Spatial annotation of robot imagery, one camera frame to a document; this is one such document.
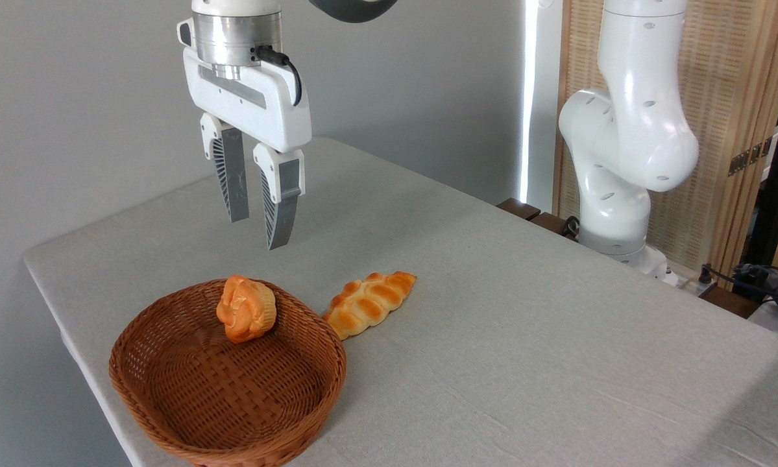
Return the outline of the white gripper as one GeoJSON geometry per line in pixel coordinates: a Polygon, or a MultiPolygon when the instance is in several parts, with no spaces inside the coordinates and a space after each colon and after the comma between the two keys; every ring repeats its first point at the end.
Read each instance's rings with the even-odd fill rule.
{"type": "Polygon", "coordinates": [[[207,112],[200,119],[204,154],[215,165],[230,221],[249,217],[243,131],[264,143],[253,149],[253,160],[261,174],[268,248],[287,245],[298,197],[306,191],[304,154],[297,149],[312,139],[308,92],[303,90],[300,102],[294,103],[298,86],[289,66],[264,61],[215,66],[202,61],[193,19],[178,24],[177,36],[184,45],[189,94],[207,112]]]}

